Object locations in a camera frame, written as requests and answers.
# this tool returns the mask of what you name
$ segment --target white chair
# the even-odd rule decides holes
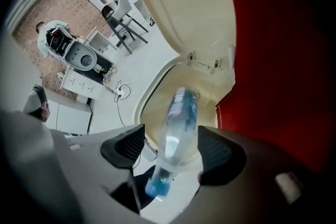
[[[118,0],[117,9],[114,12],[113,9],[109,6],[105,6],[101,11],[103,17],[105,18],[108,25],[111,27],[113,31],[112,35],[116,35],[119,39],[117,47],[119,47],[120,44],[123,44],[130,54],[132,54],[132,51],[125,43],[122,37],[123,33],[128,32],[133,40],[135,40],[133,37],[133,35],[135,35],[146,44],[148,43],[143,37],[141,37],[138,33],[133,31],[129,27],[131,21],[134,21],[137,25],[139,25],[143,30],[145,30],[148,33],[146,28],[144,28],[141,24],[139,24],[136,20],[134,20],[130,15],[128,15],[128,12],[131,9],[132,6],[128,0]]]

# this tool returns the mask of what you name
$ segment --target plastic water bottle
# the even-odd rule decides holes
[[[153,176],[145,192],[155,198],[166,196],[185,153],[196,135],[196,94],[187,88],[178,88],[168,109],[159,142],[159,153]]]

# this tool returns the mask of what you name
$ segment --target white wall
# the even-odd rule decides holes
[[[0,109],[22,111],[38,71],[7,29],[0,37]]]

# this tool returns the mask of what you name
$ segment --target white floor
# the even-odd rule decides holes
[[[156,26],[148,27],[148,30],[149,33],[142,35],[149,42],[147,54],[151,63],[148,71],[143,78],[129,85],[132,90],[130,96],[118,102],[120,116],[126,126],[135,123],[136,107],[158,72],[169,61],[179,56],[168,45]],[[114,59],[118,72],[112,77],[109,84],[109,87],[114,90],[119,80],[122,80],[123,83],[131,82],[143,75],[148,66],[145,44],[136,40],[130,47],[133,54],[130,55],[124,48],[121,48]],[[114,102],[114,94],[106,90],[99,100],[92,100],[90,106],[92,109],[90,134],[123,127],[119,119],[117,105]],[[144,173],[155,162],[150,163],[142,156],[139,165],[134,169],[134,175]],[[199,187],[197,175],[200,171],[201,169],[195,169],[178,174],[171,184],[168,196],[164,199],[153,200],[141,211],[141,216],[156,223],[171,222],[184,210],[195,195]]]

